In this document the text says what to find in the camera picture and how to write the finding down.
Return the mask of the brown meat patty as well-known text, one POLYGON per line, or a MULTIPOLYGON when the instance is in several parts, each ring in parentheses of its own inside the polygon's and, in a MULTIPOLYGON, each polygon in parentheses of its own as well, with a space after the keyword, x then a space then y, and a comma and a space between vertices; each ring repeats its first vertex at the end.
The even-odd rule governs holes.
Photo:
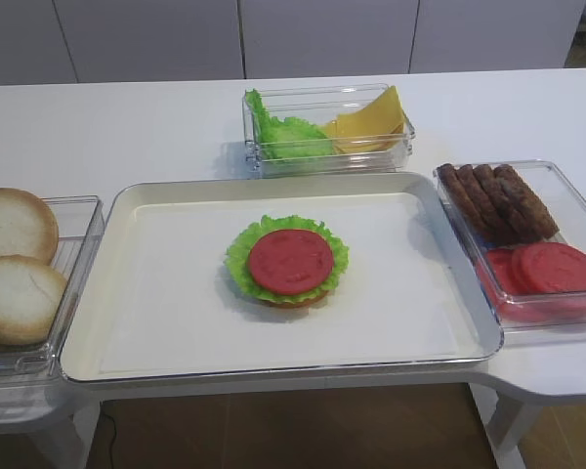
POLYGON ((553 238, 559 232, 547 206, 511 165, 499 165, 493 174, 538 240, 553 238))
POLYGON ((468 196, 464 186, 460 182, 457 171, 453 165, 445 163, 437 168, 440 181, 443 183, 449 197, 461 211, 465 219, 473 229, 488 242, 494 241, 493 232, 484 222, 479 210, 468 196))
POLYGON ((488 165, 478 165, 474 169, 474 175, 479 181, 481 188, 485 191, 498 216, 509 228, 506 243, 518 243, 522 240, 520 228, 522 227, 522 216, 514 208, 498 181, 495 179, 493 170, 488 165))
POLYGON ((499 217, 487 193, 481 187, 471 165, 463 165, 457 170, 457 176, 467 195, 478 209, 483 221, 490 231, 490 240, 500 242, 507 234, 505 222, 499 217))

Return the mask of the green lettuce leaf on bun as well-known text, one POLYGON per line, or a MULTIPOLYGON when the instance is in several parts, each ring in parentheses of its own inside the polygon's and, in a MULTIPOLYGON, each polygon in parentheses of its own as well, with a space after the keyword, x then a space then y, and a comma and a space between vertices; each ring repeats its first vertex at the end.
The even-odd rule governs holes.
POLYGON ((322 222, 302 218, 298 215, 275 219, 265 215, 260 221, 250 224, 236 237, 232 245, 227 249, 225 265, 242 294, 273 305, 297 308, 320 300, 338 286, 340 276, 349 266, 349 247, 344 244, 341 238, 327 229, 322 222), (258 239, 273 231, 284 229, 301 229, 315 232, 328 242, 334 254, 335 266, 332 273, 327 280, 309 292, 293 296, 271 293, 254 281, 246 266, 250 249, 258 239))

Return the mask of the green lettuce leaves in bin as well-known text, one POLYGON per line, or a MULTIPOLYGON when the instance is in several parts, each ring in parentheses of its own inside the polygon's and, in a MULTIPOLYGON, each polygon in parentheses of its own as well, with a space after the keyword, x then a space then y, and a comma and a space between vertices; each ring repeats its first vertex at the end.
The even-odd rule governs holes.
POLYGON ((271 116, 256 89, 245 93, 245 101, 253 112, 264 159, 284 160, 334 153, 331 141, 317 125, 294 116, 284 119, 271 116))

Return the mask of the clear bin lettuce and cheese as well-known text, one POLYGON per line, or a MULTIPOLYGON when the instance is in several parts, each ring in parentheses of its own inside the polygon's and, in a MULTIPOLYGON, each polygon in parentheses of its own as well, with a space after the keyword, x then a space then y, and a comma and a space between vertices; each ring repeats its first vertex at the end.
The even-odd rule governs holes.
MULTIPOLYGON (((279 119, 294 116, 318 127, 334 120, 341 113, 351 113, 372 103, 390 86, 365 84, 340 87, 314 87, 283 90, 257 90, 271 116, 279 119)), ((404 112, 405 126, 397 142, 389 149, 363 153, 340 153, 331 141, 334 153, 284 160, 264 159, 257 140, 253 112, 242 100, 246 159, 263 177, 279 177, 318 173, 392 172, 405 166, 412 154, 415 130, 404 112)))

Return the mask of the yellow cheese slices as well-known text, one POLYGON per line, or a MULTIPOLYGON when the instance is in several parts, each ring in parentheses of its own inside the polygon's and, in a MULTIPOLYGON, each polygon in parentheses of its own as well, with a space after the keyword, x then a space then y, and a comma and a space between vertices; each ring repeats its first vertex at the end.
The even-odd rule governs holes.
POLYGON ((397 142, 405 116, 395 85, 356 112, 341 113, 319 127, 340 153, 382 151, 397 142))

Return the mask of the red tomato slice on burger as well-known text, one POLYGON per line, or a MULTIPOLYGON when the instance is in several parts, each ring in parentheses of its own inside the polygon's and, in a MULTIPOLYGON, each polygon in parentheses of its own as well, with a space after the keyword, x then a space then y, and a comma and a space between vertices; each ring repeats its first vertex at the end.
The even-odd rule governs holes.
POLYGON ((254 281, 271 293, 293 296, 328 279, 335 260, 319 234, 284 229, 265 234, 250 249, 246 266, 254 281))

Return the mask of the cream serving tray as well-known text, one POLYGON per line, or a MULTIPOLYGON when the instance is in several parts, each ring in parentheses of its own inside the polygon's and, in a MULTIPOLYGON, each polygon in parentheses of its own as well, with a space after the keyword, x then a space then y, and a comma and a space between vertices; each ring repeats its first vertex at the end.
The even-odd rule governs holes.
POLYGON ((424 176, 156 183, 115 199, 60 365, 82 385, 330 376, 481 362, 503 340, 424 176), (240 292, 226 250, 265 215, 324 222, 345 242, 335 291, 300 310, 240 292))

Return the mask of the red tomato slice behind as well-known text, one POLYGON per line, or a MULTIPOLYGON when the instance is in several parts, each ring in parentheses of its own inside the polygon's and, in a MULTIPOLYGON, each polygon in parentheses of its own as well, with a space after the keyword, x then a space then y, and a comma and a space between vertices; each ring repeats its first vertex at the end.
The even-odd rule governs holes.
POLYGON ((496 248, 488 250, 485 253, 485 257, 501 290, 511 295, 519 295, 523 293, 523 286, 514 276, 512 269, 513 253, 512 249, 496 248))

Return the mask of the clear bin with buns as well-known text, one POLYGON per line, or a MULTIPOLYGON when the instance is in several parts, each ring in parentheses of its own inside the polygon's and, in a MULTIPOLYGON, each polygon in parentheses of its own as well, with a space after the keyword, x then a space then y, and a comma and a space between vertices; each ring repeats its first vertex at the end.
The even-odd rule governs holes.
POLYGON ((51 267, 65 277, 66 289, 44 341, 25 346, 0 345, 0 377, 35 374, 54 367, 104 234, 103 204, 98 197, 52 197, 44 201, 59 228, 58 249, 51 267))

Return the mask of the red tomato slice front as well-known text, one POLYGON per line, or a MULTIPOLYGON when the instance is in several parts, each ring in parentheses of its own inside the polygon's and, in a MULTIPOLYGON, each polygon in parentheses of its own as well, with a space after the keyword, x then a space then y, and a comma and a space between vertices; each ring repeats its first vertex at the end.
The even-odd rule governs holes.
POLYGON ((515 277, 531 293, 586 291, 586 254, 567 244, 536 242, 511 257, 515 277))

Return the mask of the clear bin patties and tomatoes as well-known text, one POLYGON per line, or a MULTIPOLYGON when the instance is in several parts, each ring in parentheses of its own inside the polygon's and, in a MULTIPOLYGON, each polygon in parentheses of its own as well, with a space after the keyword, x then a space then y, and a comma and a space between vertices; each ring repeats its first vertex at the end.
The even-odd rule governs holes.
POLYGON ((536 238, 523 215, 520 228, 522 240, 506 243, 507 234, 500 242, 485 241, 465 219, 449 197, 434 171, 444 210, 460 242, 474 266, 475 273, 491 309, 509 333, 527 330, 556 330, 579 332, 586 330, 586 291, 566 293, 531 293, 523 286, 523 293, 511 295, 500 285, 486 260, 485 253, 496 248, 516 249, 536 242, 558 242, 572 246, 586 254, 586 201, 553 163, 540 160, 500 163, 451 164, 456 171, 463 165, 488 165, 492 170, 502 164, 511 165, 547 206, 559 232, 550 239, 536 238))

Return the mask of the upper bun half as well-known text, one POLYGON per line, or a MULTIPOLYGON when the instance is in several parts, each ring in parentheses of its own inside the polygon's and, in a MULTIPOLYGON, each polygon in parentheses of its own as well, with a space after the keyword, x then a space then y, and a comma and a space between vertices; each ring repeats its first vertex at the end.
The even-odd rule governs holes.
POLYGON ((0 188, 0 256, 54 259, 59 226, 50 207, 31 192, 0 188))

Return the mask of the bun half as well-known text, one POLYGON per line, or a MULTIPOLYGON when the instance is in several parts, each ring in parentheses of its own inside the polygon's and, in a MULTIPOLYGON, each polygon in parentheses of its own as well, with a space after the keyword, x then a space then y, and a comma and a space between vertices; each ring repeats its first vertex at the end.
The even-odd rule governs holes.
POLYGON ((61 273, 34 258, 0 256, 0 344, 44 341, 66 285, 61 273))
POLYGON ((54 259, 59 226, 50 207, 31 192, 0 188, 0 256, 54 259))

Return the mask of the front bun half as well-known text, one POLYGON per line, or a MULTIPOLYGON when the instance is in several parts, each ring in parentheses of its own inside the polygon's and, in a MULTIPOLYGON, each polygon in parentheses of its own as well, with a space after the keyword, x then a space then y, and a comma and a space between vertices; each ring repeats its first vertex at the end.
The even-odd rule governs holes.
POLYGON ((66 285, 61 273, 34 258, 0 256, 0 344, 44 341, 66 285))

